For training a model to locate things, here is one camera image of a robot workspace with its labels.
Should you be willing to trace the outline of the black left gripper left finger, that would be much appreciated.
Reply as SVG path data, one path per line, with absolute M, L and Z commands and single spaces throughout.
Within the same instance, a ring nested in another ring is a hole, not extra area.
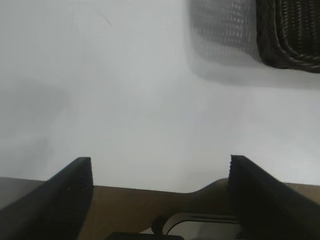
M 76 240 L 94 193 L 90 157 L 78 157 L 0 210 L 2 240 Z

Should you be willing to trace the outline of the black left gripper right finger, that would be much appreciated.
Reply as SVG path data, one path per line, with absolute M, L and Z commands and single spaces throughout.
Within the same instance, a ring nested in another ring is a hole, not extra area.
M 320 238 L 320 205 L 278 181 L 247 157 L 231 156 L 228 191 L 247 239 Z

